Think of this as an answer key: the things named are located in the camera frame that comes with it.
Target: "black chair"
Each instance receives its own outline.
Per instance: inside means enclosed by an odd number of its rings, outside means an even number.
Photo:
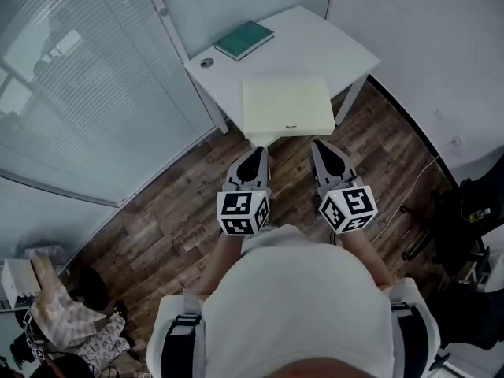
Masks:
[[[79,272],[78,288],[69,292],[70,297],[82,297],[84,304],[94,311],[103,311],[109,304],[109,293],[96,271],[83,267]]]
[[[476,290],[477,283],[451,283],[427,299],[438,323],[441,348],[468,343],[490,350],[504,339],[504,289],[489,293]]]
[[[449,276],[454,276],[467,261],[488,257],[481,237],[504,224],[504,155],[478,180],[464,180],[460,187],[440,194],[433,191],[434,216],[431,220],[414,209],[401,207],[403,213],[429,227],[429,234],[420,244],[402,253],[405,261],[414,259],[434,240],[436,261]],[[490,213],[478,217],[478,213]],[[475,246],[479,253],[474,254]]]

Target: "white wall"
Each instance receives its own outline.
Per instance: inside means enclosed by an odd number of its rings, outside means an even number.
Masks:
[[[328,19],[381,60],[372,75],[435,147],[461,135],[461,146],[440,151],[458,182],[495,163],[504,151],[504,0],[332,0]],[[484,240],[503,248],[504,228]],[[450,362],[478,378],[504,363],[502,343],[451,351]]]
[[[329,0],[164,0],[189,57],[247,20],[263,20],[294,6],[325,16]]]
[[[114,210],[0,178],[0,263],[41,241],[61,244],[70,258]]]

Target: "white table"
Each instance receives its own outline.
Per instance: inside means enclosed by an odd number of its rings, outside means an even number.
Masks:
[[[343,122],[369,72],[380,62],[343,31],[301,6],[283,11],[259,24],[275,37],[234,61],[213,46],[185,64],[203,90],[243,130],[242,83],[257,76],[323,76],[331,97],[352,86],[335,118]],[[212,58],[203,68],[203,59]],[[273,143],[280,135],[253,138],[255,146]]]

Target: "cord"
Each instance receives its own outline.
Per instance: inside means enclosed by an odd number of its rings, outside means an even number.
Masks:
[[[328,19],[329,7],[331,7],[331,0],[328,0],[328,8],[325,10],[325,16],[324,16],[325,20]]]
[[[103,371],[102,371],[102,373],[100,374],[100,377],[99,377],[99,378],[102,378],[103,373],[104,373],[107,369],[109,370],[109,376],[110,376],[110,369],[111,369],[111,368],[115,368],[115,367],[113,367],[113,366],[111,367],[110,365],[111,365],[114,361],[116,361],[116,359],[117,359],[117,358],[118,358],[121,354],[122,354],[122,353],[119,353],[116,357],[114,357],[114,358],[110,361],[110,363],[109,363],[109,364],[108,364],[108,365],[107,365],[107,366],[103,369]]]
[[[453,139],[451,140],[449,143],[445,144],[444,146],[441,146],[439,149],[437,149],[437,151],[441,151],[443,148],[445,147],[448,147],[452,144],[458,144],[458,141],[456,139]],[[373,241],[371,241],[371,244],[373,245],[374,242],[379,238],[381,237],[381,235],[385,232],[385,230],[388,228],[388,226],[390,225],[390,223],[392,222],[392,220],[394,219],[395,217],[395,214],[397,214],[397,212],[399,211],[399,209],[401,209],[401,206],[402,204],[407,200],[408,196],[410,196],[411,192],[413,191],[413,188],[415,187],[415,185],[417,184],[417,181],[418,179],[420,178],[421,174],[424,173],[425,169],[427,169],[428,167],[430,167],[432,164],[435,163],[435,161],[440,157],[440,154],[438,154],[431,162],[429,162],[421,171],[420,173],[418,174],[417,178],[415,179],[415,181],[413,182],[413,185],[411,186],[411,188],[409,189],[408,193],[406,193],[406,196],[404,197],[404,199],[401,201],[401,204],[398,206],[397,209],[395,209],[394,213],[392,214],[392,217],[390,218],[390,220],[388,221],[387,225],[385,225],[385,228],[383,230],[380,231],[380,234],[378,234],[375,239]]]
[[[120,375],[119,375],[119,371],[117,371],[117,368],[116,368],[116,367],[114,367],[113,365],[112,365],[111,367],[109,367],[109,377],[108,377],[108,378],[110,378],[110,370],[111,370],[111,369],[115,369],[115,370],[116,370],[116,378],[119,378],[119,377],[120,377]]]

